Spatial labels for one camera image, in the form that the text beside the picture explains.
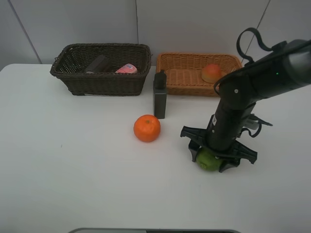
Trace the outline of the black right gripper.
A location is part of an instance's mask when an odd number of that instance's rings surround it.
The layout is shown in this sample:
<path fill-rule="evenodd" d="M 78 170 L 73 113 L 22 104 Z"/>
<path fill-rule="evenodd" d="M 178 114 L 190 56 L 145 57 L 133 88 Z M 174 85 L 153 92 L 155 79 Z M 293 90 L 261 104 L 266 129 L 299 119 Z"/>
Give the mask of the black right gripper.
<path fill-rule="evenodd" d="M 191 152 L 192 161 L 196 162 L 196 158 L 200 148 L 206 148 L 212 155 L 221 159 L 219 172 L 222 173 L 230 168 L 236 168 L 240 165 L 241 159 L 246 159 L 254 164 L 257 160 L 258 153 L 243 145 L 236 139 L 224 151 L 216 151 L 207 144 L 207 129 L 199 129 L 184 126 L 181 137 L 188 137 L 190 139 L 188 148 Z"/>

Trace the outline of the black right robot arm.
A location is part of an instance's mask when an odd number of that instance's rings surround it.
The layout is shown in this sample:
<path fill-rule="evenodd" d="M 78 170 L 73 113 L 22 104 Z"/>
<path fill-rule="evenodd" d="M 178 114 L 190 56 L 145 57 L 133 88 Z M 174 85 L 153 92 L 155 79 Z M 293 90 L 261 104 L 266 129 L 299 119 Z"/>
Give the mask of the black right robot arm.
<path fill-rule="evenodd" d="M 206 129 L 183 127 L 192 161 L 205 148 L 220 162 L 219 172 L 238 167 L 241 159 L 254 164 L 258 153 L 236 139 L 247 131 L 247 120 L 257 121 L 258 131 L 268 123 L 252 114 L 257 101 L 268 99 L 311 83 L 311 43 L 297 39 L 282 42 L 279 51 L 224 76 L 219 87 L 220 102 Z"/>

